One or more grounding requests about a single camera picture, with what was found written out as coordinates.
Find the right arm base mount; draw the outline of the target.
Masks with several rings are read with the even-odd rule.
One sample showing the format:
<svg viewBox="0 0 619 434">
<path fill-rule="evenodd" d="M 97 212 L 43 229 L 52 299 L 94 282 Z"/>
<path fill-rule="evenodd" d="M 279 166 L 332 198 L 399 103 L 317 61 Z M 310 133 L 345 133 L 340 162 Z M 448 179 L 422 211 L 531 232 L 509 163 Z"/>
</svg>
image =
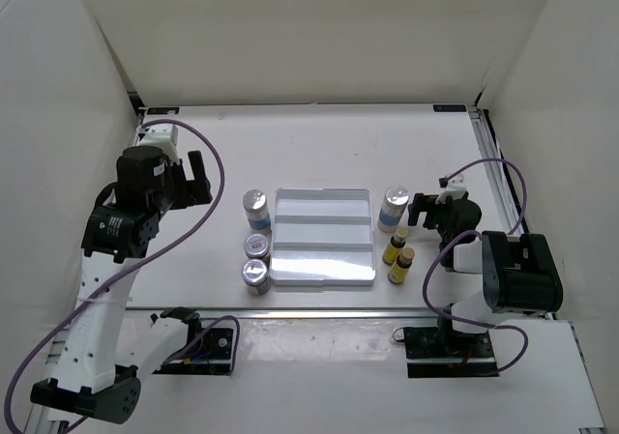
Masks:
<svg viewBox="0 0 619 434">
<path fill-rule="evenodd" d="M 489 333 L 469 334 L 437 327 L 401 327 L 392 340 L 404 346 L 409 379 L 498 377 Z"/>
</svg>

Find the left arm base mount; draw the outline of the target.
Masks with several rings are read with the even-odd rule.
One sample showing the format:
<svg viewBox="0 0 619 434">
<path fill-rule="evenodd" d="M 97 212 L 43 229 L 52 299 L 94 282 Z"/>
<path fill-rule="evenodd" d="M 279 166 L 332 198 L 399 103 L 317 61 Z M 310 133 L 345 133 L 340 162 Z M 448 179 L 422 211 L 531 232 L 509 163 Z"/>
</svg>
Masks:
<svg viewBox="0 0 619 434">
<path fill-rule="evenodd" d="M 179 350 L 182 353 L 179 357 L 169 357 L 154 374 L 231 376 L 236 366 L 240 331 L 240 321 L 231 315 L 217 318 L 208 325 L 190 325 L 189 349 Z"/>
</svg>

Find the blue-label shaker bottle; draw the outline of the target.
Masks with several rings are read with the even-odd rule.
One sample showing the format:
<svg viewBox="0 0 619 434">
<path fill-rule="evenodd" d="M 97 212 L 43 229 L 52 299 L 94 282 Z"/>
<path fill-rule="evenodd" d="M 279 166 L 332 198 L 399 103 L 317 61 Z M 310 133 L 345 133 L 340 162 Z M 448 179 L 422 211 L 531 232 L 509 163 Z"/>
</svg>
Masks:
<svg viewBox="0 0 619 434">
<path fill-rule="evenodd" d="M 271 229 L 267 196 L 262 190 L 247 191 L 243 196 L 243 207 L 252 230 L 268 231 Z"/>
<path fill-rule="evenodd" d="M 386 189 L 379 210 L 377 227 L 386 233 L 395 232 L 409 203 L 409 191 L 399 185 Z"/>
</svg>

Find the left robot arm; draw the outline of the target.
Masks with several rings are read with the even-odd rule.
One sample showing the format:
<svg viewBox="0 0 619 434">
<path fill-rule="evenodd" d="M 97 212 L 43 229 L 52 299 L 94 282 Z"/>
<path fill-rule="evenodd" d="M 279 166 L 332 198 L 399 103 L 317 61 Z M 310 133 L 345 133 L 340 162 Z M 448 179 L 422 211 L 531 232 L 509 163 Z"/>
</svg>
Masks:
<svg viewBox="0 0 619 434">
<path fill-rule="evenodd" d="M 133 347 L 117 350 L 134 280 L 152 258 L 148 248 L 163 216 L 217 199 L 201 153 L 188 157 L 190 178 L 161 145 L 127 148 L 117 160 L 117 180 L 107 188 L 112 199 L 100 199 L 87 221 L 76 307 L 60 326 L 68 333 L 63 350 L 51 375 L 33 385 L 33 403 L 122 424 L 148 376 L 201 349 L 198 313 L 173 307 L 157 315 L 150 333 Z"/>
</svg>

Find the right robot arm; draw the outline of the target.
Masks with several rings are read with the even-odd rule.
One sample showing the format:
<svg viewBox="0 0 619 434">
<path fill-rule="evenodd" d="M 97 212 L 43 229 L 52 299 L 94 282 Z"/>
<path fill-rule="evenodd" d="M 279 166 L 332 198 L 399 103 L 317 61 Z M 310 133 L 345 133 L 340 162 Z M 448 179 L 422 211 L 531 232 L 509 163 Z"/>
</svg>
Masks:
<svg viewBox="0 0 619 434">
<path fill-rule="evenodd" d="M 415 226 L 420 214 L 426 215 L 423 227 L 441 238 L 439 255 L 424 280 L 424 301 L 429 301 L 429 280 L 438 266 L 482 277 L 481 289 L 470 298 L 444 309 L 427 306 L 438 316 L 434 344 L 440 353 L 454 357 L 468 346 L 469 335 L 497 329 L 517 316 L 561 308 L 564 289 L 545 236 L 477 232 L 482 211 L 467 194 L 417 193 L 408 206 L 408 224 Z"/>
</svg>

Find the yellow small bottle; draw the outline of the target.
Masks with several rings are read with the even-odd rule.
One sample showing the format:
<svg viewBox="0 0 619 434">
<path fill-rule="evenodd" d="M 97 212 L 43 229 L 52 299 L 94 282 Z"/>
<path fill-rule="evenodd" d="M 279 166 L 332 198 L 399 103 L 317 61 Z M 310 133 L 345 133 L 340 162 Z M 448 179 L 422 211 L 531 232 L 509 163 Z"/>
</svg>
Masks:
<svg viewBox="0 0 619 434">
<path fill-rule="evenodd" d="M 386 265 L 393 265 L 400 252 L 404 248 L 407 240 L 408 229 L 406 227 L 399 227 L 390 238 L 383 254 L 382 260 Z"/>
<path fill-rule="evenodd" d="M 402 284 L 412 266 L 416 252 L 412 247 L 403 248 L 388 273 L 388 279 L 393 284 Z"/>
</svg>

